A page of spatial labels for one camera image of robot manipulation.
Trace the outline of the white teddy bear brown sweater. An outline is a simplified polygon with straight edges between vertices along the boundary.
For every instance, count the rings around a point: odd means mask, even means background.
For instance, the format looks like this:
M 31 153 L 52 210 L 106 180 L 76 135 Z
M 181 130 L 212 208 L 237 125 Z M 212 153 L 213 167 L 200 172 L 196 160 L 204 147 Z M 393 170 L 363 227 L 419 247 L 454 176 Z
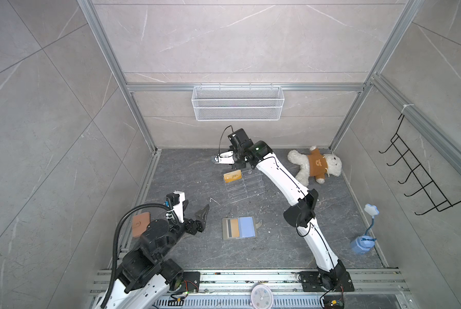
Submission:
M 342 162 L 334 154 L 322 154 L 316 146 L 310 148 L 309 154 L 302 154 L 297 150 L 288 153 L 288 161 L 299 166 L 296 180 L 303 186 L 309 185 L 310 178 L 318 184 L 323 184 L 327 176 L 340 176 Z

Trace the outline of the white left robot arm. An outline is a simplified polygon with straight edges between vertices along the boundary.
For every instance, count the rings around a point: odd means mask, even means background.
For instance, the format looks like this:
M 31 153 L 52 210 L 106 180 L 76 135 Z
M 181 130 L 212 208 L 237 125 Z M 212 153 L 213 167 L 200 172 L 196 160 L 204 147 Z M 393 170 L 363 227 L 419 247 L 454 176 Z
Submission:
M 183 269 L 166 256 L 184 234 L 202 233 L 206 228 L 209 205 L 196 212 L 196 219 L 178 215 L 188 202 L 177 205 L 145 203 L 128 211 L 118 223 L 113 242 L 113 262 L 109 286 L 99 295 L 96 308 L 147 308 L 168 291 L 177 291 L 183 282 Z M 159 208 L 169 219 L 154 220 L 147 225 L 121 264 L 117 264 L 118 239 L 124 223 L 142 209 Z

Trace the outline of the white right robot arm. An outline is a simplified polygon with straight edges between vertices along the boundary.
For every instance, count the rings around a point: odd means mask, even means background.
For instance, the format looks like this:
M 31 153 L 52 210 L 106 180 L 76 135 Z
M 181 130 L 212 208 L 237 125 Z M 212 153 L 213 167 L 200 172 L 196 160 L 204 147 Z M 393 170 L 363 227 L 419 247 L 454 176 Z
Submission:
M 219 152 L 214 157 L 214 163 L 229 164 L 233 169 L 242 169 L 248 164 L 275 184 L 290 204 L 283 213 L 284 219 L 305 239 L 314 255 L 319 284 L 326 291 L 337 288 L 346 277 L 347 270 L 329 246 L 317 222 L 314 210 L 318 192 L 309 190 L 296 180 L 264 141 L 253 142 L 244 129 L 232 131 L 228 139 L 231 143 L 229 150 Z

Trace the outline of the brown leather pouch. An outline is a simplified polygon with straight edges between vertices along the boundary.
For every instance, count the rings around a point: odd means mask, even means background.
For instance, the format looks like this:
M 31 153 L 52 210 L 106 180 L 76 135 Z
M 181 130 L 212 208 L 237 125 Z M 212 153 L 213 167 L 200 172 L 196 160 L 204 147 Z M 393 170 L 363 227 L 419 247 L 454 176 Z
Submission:
M 139 238 L 147 229 L 151 222 L 150 212 L 143 212 L 132 218 L 132 235 L 134 238 Z

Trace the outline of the clear acrylic organizer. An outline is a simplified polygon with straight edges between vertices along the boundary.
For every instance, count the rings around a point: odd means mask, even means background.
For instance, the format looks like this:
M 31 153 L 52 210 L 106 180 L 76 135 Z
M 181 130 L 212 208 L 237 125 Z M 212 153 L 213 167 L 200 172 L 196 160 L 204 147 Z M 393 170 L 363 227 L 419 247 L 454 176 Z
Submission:
M 263 174 L 257 169 L 241 170 L 243 177 L 240 180 L 225 183 L 230 203 L 243 201 L 265 192 Z

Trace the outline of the round white clock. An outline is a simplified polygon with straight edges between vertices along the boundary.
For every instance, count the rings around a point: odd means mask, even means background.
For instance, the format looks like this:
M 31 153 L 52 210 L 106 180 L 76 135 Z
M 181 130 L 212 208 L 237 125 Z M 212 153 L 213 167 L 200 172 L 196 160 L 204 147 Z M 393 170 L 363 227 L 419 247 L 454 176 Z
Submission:
M 274 295 L 264 284 L 258 284 L 252 289 L 250 300 L 253 309 L 271 309 L 274 305 Z

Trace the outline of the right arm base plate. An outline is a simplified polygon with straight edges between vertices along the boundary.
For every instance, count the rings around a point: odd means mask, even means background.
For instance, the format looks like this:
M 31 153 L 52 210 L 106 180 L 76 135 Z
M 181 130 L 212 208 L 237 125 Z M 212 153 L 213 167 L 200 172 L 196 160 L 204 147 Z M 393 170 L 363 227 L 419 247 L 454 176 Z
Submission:
M 323 285 L 322 279 L 320 278 L 320 272 L 314 271 L 301 271 L 298 276 L 299 282 L 304 292 L 327 292 L 328 287 Z M 355 287 L 353 281 L 348 272 L 341 276 L 335 285 L 332 292 L 354 292 Z

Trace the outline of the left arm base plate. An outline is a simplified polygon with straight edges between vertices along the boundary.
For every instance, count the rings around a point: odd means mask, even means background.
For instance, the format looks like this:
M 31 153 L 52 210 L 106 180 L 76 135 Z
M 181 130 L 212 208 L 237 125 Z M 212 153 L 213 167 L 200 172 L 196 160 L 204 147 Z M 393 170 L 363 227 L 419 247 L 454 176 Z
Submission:
M 176 294 L 184 292 L 199 292 L 199 284 L 201 279 L 201 272 L 188 271 L 183 272 L 181 279 L 176 282 Z

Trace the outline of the aluminium frame post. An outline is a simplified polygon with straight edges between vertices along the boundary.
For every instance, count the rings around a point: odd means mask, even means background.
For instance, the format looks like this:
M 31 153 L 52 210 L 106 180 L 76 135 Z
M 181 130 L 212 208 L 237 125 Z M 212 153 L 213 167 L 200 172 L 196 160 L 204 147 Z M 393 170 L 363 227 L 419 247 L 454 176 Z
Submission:
M 122 68 L 120 67 L 117 61 L 115 53 L 109 43 L 107 35 L 102 27 L 102 24 L 100 22 L 100 19 L 97 15 L 92 1 L 78 0 L 78 3 L 91 28 L 91 31 L 93 32 L 93 35 L 100 47 L 100 50 L 108 63 L 109 69 L 111 70 L 113 77 L 115 78 L 120 88 L 121 94 L 126 99 L 127 105 L 129 106 L 131 113 L 133 114 L 134 119 L 140 128 L 140 131 L 148 148 L 152 153 L 156 153 L 157 147 L 145 123 L 140 108 L 138 104 L 135 102 L 135 98 L 127 88 L 127 81 L 122 71 Z

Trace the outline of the orange credit card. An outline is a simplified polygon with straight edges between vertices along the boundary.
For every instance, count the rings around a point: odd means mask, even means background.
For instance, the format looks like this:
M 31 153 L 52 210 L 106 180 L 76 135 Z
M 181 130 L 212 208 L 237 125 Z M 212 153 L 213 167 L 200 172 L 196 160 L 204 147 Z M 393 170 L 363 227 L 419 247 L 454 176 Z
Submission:
M 231 238 L 239 238 L 240 237 L 239 220 L 237 218 L 229 220 L 229 229 L 230 229 L 229 236 Z
M 242 179 L 242 177 L 243 177 L 243 174 L 242 174 L 242 171 L 240 169 L 225 173 L 223 175 L 223 179 L 224 179 L 224 182 L 226 184 L 229 184 L 231 182 L 240 180 L 240 179 Z

